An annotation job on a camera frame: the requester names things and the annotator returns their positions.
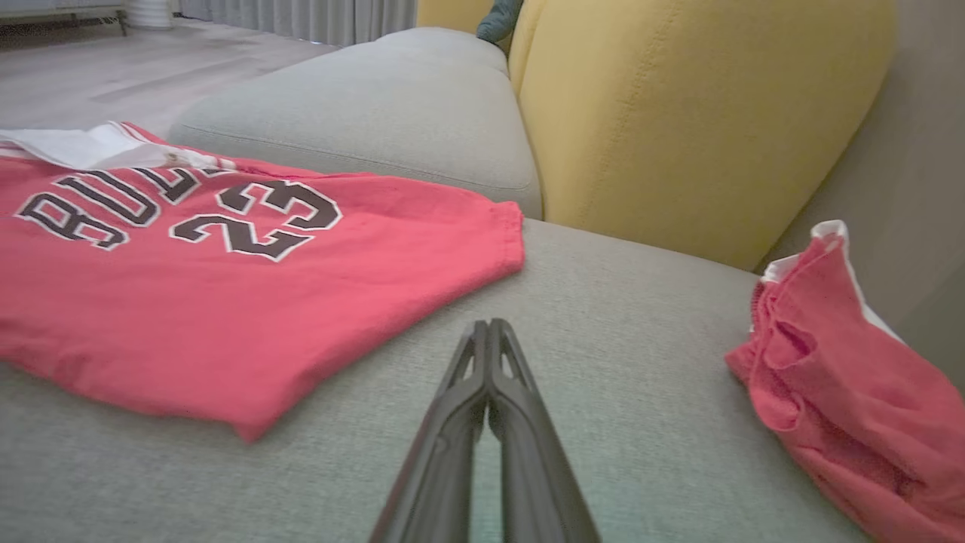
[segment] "curtain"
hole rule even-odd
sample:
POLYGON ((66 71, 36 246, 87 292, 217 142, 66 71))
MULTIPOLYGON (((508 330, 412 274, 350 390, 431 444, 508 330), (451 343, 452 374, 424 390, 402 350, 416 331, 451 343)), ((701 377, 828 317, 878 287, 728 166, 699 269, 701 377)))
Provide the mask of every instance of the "curtain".
POLYGON ((416 21, 416 0, 207 1, 214 22, 330 45, 371 42, 416 21))
POLYGON ((211 20, 211 0, 181 0, 180 7, 185 17, 211 20))

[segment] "wooden floor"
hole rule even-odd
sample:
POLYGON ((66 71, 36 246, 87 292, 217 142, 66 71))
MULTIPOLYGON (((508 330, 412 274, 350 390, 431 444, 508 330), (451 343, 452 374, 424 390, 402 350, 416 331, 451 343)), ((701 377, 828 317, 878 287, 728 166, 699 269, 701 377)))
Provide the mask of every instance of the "wooden floor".
POLYGON ((117 24, 0 36, 0 128, 130 121, 164 137, 200 98, 336 50, 191 19, 175 23, 171 31, 131 29, 127 38, 117 24))

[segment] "seat cushion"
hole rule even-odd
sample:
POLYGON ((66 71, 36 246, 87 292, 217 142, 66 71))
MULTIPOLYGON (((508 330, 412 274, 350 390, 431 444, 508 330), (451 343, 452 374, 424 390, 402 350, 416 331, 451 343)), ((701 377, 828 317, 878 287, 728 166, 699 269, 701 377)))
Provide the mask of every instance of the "seat cushion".
POLYGON ((406 30, 240 83, 191 107, 169 140, 323 173, 460 186, 542 216, 506 58, 455 30, 406 30))
MULTIPOLYGON (((318 387, 260 442, 151 418, 0 365, 0 533, 12 541, 366 541, 455 344, 514 326, 608 542, 864 541, 758 422, 723 361, 743 271, 539 221, 526 269, 318 387)), ((483 434, 473 541, 502 541, 483 434)))

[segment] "yellow cushion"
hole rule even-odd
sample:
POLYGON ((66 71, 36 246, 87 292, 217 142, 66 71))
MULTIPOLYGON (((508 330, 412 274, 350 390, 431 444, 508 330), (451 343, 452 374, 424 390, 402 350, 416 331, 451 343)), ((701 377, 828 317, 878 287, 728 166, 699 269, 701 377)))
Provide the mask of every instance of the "yellow cushion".
POLYGON ((530 56, 530 47, 537 32, 539 16, 548 0, 526 0, 523 9, 516 20, 516 28, 512 32, 512 48, 510 49, 510 80, 512 89, 519 94, 523 85, 523 73, 526 71, 526 61, 530 56))
POLYGON ((476 35, 493 0, 419 0, 416 26, 441 26, 476 35))
POLYGON ((891 0, 536 3, 513 79, 546 219, 745 270, 861 123, 895 32, 891 0))

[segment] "red jersey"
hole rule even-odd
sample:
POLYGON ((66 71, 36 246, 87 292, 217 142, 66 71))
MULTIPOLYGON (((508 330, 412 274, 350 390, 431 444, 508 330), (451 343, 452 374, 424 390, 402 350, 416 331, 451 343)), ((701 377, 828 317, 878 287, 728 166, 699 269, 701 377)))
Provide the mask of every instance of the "red jersey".
POLYGON ((78 171, 11 148, 0 358, 140 413, 230 422, 247 441, 523 265, 516 205, 460 188, 214 156, 78 171))
POLYGON ((882 542, 965 543, 965 404, 865 304, 844 223, 771 263, 727 355, 760 420, 882 542))

